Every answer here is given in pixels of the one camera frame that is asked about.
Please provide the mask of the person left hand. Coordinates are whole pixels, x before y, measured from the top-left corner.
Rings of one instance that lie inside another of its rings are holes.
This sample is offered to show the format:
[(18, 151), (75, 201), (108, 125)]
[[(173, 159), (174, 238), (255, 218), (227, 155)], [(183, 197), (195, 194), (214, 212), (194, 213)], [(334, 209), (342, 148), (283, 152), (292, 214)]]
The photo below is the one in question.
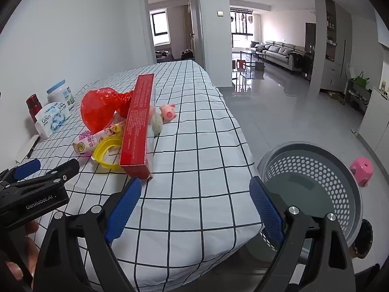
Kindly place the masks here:
[(1, 291), (32, 290), (39, 250), (29, 234), (37, 232), (39, 224), (29, 221), (13, 231), (1, 230)]

